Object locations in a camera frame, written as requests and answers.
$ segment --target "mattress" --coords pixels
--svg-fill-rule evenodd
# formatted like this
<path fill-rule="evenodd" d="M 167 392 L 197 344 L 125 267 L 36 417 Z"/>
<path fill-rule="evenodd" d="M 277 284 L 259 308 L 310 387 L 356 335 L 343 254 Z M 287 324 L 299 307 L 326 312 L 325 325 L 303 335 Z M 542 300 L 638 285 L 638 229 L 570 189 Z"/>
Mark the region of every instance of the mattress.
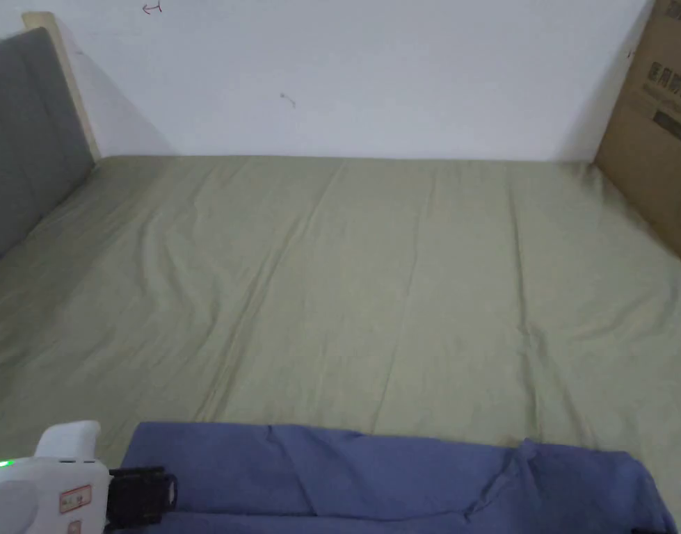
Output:
<path fill-rule="evenodd" d="M 0 261 L 0 457 L 74 419 L 625 450 L 681 523 L 681 263 L 587 165 L 104 159 Z"/>

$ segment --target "blue fabric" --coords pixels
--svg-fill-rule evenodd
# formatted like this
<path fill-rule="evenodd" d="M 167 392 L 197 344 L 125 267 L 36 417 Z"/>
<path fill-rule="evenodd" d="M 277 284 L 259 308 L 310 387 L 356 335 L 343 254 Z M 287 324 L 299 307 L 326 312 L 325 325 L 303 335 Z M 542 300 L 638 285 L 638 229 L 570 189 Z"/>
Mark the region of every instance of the blue fabric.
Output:
<path fill-rule="evenodd" d="M 676 532 L 624 452 L 142 423 L 123 467 L 157 465 L 177 476 L 179 501 L 151 534 Z"/>

